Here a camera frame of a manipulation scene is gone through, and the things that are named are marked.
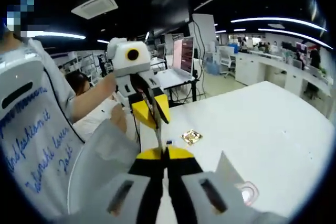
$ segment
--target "floor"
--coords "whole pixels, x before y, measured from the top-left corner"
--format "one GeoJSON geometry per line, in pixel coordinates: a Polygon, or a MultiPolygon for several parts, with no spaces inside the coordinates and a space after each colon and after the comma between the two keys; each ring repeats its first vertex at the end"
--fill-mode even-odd
{"type": "MultiPolygon", "coordinates": [[[[281,73],[280,71],[270,69],[267,73],[266,80],[278,85],[279,87],[284,88],[286,82],[286,73],[281,73]]],[[[205,98],[213,97],[215,95],[224,94],[231,92],[237,89],[246,87],[244,84],[237,82],[235,78],[231,75],[228,75],[224,78],[223,75],[215,76],[204,71],[204,82],[203,90],[197,91],[197,100],[202,100],[205,98]]],[[[173,90],[173,100],[180,103],[190,103],[192,102],[191,95],[185,99],[186,94],[181,89],[177,88],[173,90]]],[[[301,97],[318,111],[322,112],[323,108],[323,94],[318,94],[318,97],[311,100],[307,96],[303,95],[301,97]]]]}

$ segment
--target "robot camera head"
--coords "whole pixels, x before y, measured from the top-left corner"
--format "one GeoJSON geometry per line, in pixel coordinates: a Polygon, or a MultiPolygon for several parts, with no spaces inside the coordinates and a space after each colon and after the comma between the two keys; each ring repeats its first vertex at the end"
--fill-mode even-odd
{"type": "Polygon", "coordinates": [[[150,69],[150,53],[142,41],[113,38],[108,44],[107,54],[112,59],[116,77],[150,69]]]}

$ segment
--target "small gold object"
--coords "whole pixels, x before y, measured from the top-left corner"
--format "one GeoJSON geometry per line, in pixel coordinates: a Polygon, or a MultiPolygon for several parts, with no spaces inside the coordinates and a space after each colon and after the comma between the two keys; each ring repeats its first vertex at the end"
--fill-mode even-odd
{"type": "Polygon", "coordinates": [[[194,130],[189,130],[188,132],[181,135],[181,138],[188,144],[193,145],[194,143],[198,142],[202,138],[202,135],[197,133],[194,130]]]}

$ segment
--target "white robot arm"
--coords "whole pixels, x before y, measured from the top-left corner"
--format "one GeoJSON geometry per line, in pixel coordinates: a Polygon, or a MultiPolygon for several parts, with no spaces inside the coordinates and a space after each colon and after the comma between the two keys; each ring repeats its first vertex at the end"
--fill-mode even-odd
{"type": "Polygon", "coordinates": [[[152,103],[149,89],[154,93],[160,117],[169,123],[167,96],[150,66],[150,53],[145,43],[113,38],[108,44],[107,57],[112,60],[113,73],[117,81],[117,99],[133,110],[134,116],[145,125],[156,128],[152,112],[143,100],[141,91],[152,103]]]}

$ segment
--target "laptop screen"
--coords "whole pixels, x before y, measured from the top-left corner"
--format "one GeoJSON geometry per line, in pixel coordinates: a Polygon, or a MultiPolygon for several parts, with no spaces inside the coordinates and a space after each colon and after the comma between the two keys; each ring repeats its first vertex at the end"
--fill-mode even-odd
{"type": "Polygon", "coordinates": [[[164,60],[164,48],[165,48],[165,44],[158,45],[158,53],[157,53],[158,59],[164,60]]]}
{"type": "Polygon", "coordinates": [[[192,74],[193,67],[194,38],[182,40],[181,69],[192,74]]]}
{"type": "Polygon", "coordinates": [[[182,39],[174,41],[173,67],[181,68],[182,39]]]}

